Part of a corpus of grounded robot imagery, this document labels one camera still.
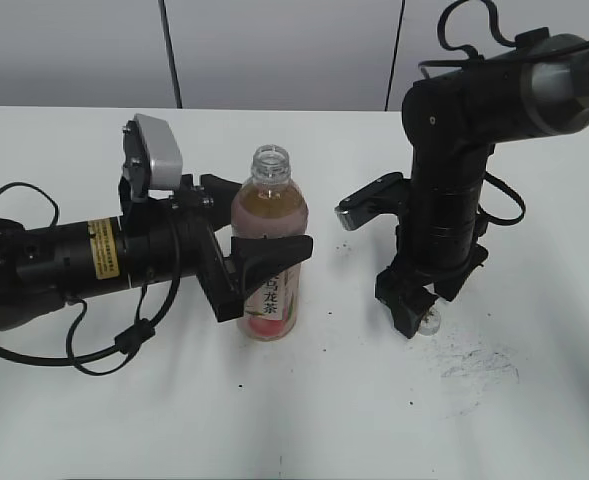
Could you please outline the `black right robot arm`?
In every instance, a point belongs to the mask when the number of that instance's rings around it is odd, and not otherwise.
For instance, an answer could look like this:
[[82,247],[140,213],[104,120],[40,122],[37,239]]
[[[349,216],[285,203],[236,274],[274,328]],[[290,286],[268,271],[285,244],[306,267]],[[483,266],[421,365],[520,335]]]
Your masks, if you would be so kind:
[[396,253],[375,295],[394,328],[412,337],[435,302],[453,300],[488,258],[479,239],[499,218],[480,196],[494,182],[487,163],[495,147],[589,125],[589,41],[524,33],[507,54],[415,83],[402,123],[410,176],[375,194],[370,212],[398,220]]

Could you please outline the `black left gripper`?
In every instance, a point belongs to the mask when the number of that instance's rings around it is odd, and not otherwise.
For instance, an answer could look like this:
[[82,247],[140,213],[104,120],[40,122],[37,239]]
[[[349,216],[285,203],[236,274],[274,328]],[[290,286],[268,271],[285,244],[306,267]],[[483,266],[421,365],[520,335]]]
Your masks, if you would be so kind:
[[231,258],[224,256],[216,232],[231,223],[232,203],[241,188],[242,183],[213,174],[201,175],[195,184],[193,176],[185,174],[169,197],[155,199],[148,193],[143,202],[136,202],[129,184],[120,179],[123,267],[131,285],[170,283],[152,323],[167,315],[184,277],[198,279],[216,320],[227,322],[244,315],[244,295],[312,256],[313,239],[308,235],[232,237]]

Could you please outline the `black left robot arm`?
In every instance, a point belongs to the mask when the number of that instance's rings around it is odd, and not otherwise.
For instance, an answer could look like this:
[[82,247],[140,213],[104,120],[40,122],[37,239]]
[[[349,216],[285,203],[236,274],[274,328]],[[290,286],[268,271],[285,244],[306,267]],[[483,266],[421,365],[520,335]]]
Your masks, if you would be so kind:
[[0,218],[0,331],[87,299],[194,276],[218,322],[277,274],[312,255],[307,235],[234,237],[224,255],[216,233],[231,222],[240,186],[211,174],[181,179],[169,197],[136,200],[119,184],[122,215],[27,230]]

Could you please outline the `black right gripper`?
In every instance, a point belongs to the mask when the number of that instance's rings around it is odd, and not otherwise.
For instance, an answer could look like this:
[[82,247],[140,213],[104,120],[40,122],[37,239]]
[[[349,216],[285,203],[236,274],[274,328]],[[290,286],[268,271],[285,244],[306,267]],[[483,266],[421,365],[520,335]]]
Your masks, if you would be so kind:
[[432,268],[417,264],[402,240],[396,241],[396,255],[391,264],[376,277],[375,298],[389,308],[394,328],[412,339],[423,318],[435,303],[435,295],[453,301],[472,272],[488,259],[488,250],[474,243],[468,258],[454,268]]

